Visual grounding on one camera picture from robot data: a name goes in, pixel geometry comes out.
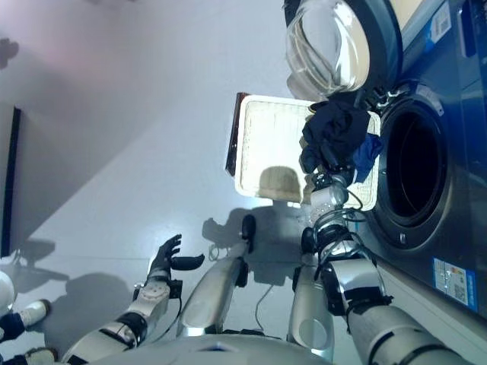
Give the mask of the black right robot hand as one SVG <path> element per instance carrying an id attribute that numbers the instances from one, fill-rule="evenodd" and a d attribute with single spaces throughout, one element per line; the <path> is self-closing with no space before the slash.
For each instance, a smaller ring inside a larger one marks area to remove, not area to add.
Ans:
<path id="1" fill-rule="evenodd" d="M 349 187 L 355 178 L 355 166 L 353 164 L 330 166 L 326 161 L 313 157 L 311 170 L 311 182 L 316 190 L 324 189 L 333 183 L 339 183 Z"/>

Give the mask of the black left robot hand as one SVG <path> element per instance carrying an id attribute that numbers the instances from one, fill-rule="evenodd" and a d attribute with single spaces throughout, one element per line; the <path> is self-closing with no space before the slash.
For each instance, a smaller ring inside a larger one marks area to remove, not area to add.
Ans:
<path id="1" fill-rule="evenodd" d="M 178 256 L 182 235 L 177 234 L 161 245 L 148 269 L 147 280 L 164 281 L 171 279 L 171 271 L 192 271 L 202 266 L 205 255 Z"/>

